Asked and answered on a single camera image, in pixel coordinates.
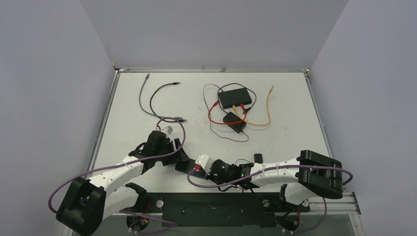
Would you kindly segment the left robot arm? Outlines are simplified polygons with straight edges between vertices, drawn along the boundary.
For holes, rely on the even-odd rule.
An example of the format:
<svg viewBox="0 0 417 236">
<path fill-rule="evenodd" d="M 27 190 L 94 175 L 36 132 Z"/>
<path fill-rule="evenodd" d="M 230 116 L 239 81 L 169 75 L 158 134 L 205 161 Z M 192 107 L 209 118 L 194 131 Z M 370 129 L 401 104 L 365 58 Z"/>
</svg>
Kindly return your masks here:
<svg viewBox="0 0 417 236">
<path fill-rule="evenodd" d="M 157 162 L 163 166 L 179 162 L 182 145 L 179 139 L 170 139 L 172 131 L 171 126 L 154 130 L 145 143 L 115 166 L 101 168 L 99 174 L 89 178 L 73 179 L 56 219 L 79 235 L 90 236 L 105 218 L 120 210 L 143 210 L 147 204 L 146 190 L 131 180 L 143 175 Z"/>
</svg>

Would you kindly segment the black Mercury switch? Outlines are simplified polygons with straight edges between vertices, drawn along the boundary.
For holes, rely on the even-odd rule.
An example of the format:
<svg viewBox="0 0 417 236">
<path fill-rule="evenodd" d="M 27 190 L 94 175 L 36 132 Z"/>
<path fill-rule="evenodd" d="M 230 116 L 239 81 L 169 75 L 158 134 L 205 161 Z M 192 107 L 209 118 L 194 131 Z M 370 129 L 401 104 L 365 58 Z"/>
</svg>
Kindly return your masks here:
<svg viewBox="0 0 417 236">
<path fill-rule="evenodd" d="M 218 93 L 218 100 L 223 109 L 233 106 L 248 105 L 252 103 L 252 98 L 246 88 L 237 88 Z"/>
</svg>

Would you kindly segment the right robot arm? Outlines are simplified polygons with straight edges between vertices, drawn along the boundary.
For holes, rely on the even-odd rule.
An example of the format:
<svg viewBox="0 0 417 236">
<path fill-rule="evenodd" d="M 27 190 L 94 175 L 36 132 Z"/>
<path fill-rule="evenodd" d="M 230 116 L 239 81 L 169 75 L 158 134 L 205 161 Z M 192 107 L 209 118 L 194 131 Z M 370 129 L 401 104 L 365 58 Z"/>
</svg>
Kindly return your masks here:
<svg viewBox="0 0 417 236">
<path fill-rule="evenodd" d="M 280 184 L 277 203 L 284 210 L 316 196 L 325 199 L 343 197 L 342 163 L 310 150 L 302 150 L 299 157 L 276 163 L 235 165 L 201 155 L 195 164 L 217 185 L 228 182 L 242 189 L 254 189 Z"/>
</svg>

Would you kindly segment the ribbed black network switch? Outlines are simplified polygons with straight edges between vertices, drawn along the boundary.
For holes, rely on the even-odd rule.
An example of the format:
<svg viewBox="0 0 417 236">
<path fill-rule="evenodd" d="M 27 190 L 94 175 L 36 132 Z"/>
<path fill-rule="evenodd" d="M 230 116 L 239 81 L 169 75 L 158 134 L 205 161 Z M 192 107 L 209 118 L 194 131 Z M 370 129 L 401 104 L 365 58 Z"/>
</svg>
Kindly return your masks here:
<svg viewBox="0 0 417 236">
<path fill-rule="evenodd" d="M 183 174 L 188 174 L 194 167 L 195 160 L 189 159 L 187 161 L 178 162 L 175 166 L 175 170 Z M 191 175 L 200 179 L 206 178 L 206 173 L 204 171 L 194 171 Z"/>
</svg>

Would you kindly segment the small black wall plug adapter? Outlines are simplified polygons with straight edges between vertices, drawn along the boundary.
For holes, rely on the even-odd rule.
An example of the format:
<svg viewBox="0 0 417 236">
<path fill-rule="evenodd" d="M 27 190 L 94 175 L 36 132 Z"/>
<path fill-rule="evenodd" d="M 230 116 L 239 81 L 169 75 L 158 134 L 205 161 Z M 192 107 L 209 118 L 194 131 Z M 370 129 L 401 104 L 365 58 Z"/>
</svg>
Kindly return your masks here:
<svg viewBox="0 0 417 236">
<path fill-rule="evenodd" d="M 263 155 L 261 153 L 255 153 L 253 155 L 254 163 L 262 164 L 263 163 Z"/>
</svg>

